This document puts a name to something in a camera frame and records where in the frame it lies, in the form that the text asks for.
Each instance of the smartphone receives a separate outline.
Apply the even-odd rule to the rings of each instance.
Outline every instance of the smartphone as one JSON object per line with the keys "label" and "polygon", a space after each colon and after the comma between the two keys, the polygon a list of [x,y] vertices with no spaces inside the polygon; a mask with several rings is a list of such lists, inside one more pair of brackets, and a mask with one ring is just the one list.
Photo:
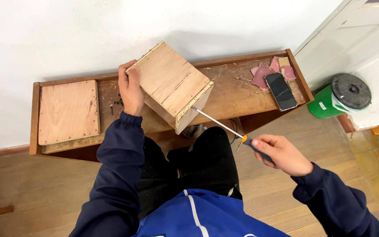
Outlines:
{"label": "smartphone", "polygon": [[280,111],[295,108],[298,103],[292,94],[291,88],[286,83],[282,73],[266,75],[266,83],[279,106]]}

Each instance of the screwdriver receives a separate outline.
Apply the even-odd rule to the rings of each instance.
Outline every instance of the screwdriver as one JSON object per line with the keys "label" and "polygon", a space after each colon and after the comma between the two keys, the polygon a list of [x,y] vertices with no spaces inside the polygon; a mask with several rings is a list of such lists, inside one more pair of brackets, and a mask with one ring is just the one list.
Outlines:
{"label": "screwdriver", "polygon": [[267,160],[267,161],[270,161],[271,163],[274,164],[273,160],[271,159],[271,157],[267,154],[264,154],[263,152],[259,151],[257,148],[255,148],[253,145],[252,145],[252,138],[250,138],[249,136],[247,135],[244,135],[244,136],[241,136],[240,134],[236,133],[235,131],[233,131],[232,129],[224,126],[221,122],[215,120],[214,118],[208,116],[207,114],[205,114],[203,111],[197,109],[196,107],[192,107],[195,111],[201,113],[202,115],[206,116],[207,118],[211,119],[212,121],[214,121],[215,123],[217,123],[218,125],[222,126],[223,128],[225,128],[226,130],[228,130],[229,132],[232,132],[233,134],[235,134],[236,136],[240,137],[242,139],[242,143],[244,145],[247,145],[249,146],[250,148],[252,148],[255,152],[258,152],[258,154],[260,154],[263,159]]}

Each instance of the green trash can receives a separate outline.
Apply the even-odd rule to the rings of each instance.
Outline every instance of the green trash can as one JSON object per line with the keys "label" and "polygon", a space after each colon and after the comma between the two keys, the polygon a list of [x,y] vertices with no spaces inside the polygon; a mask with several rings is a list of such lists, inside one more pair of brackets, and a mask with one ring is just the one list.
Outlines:
{"label": "green trash can", "polygon": [[319,119],[366,109],[371,104],[371,91],[358,77],[341,73],[335,75],[331,84],[314,95],[308,104],[309,111]]}

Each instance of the hand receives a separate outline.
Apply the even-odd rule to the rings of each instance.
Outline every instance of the hand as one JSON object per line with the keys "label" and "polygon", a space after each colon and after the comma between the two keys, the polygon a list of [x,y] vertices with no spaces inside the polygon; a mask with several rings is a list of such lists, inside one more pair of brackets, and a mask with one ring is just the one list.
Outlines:
{"label": "hand", "polygon": [[275,165],[255,152],[257,160],[263,161],[265,165],[272,168],[281,169],[288,175],[295,177],[305,176],[314,169],[314,165],[283,136],[261,135],[252,141],[252,145],[269,155]]}
{"label": "hand", "polygon": [[124,112],[134,116],[141,116],[144,106],[144,95],[140,88],[140,74],[136,66],[132,66],[136,60],[122,64],[118,68],[118,86],[124,103]]}

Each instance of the navy blue jacket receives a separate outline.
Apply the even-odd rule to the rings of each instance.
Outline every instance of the navy blue jacket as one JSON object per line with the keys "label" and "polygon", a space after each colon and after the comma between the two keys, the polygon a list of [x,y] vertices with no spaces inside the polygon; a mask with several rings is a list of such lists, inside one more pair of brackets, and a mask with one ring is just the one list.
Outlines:
{"label": "navy blue jacket", "polygon": [[[141,122],[141,117],[122,112],[106,130],[97,151],[102,166],[90,201],[83,204],[70,236],[285,235],[245,215],[242,201],[200,189],[184,190],[140,224],[137,186],[144,164]],[[309,207],[329,236],[379,236],[379,221],[367,209],[365,194],[346,186],[335,173],[314,164],[311,174],[292,179],[298,184],[293,196]],[[232,228],[217,233],[229,227],[216,226],[222,222],[232,223]]]}

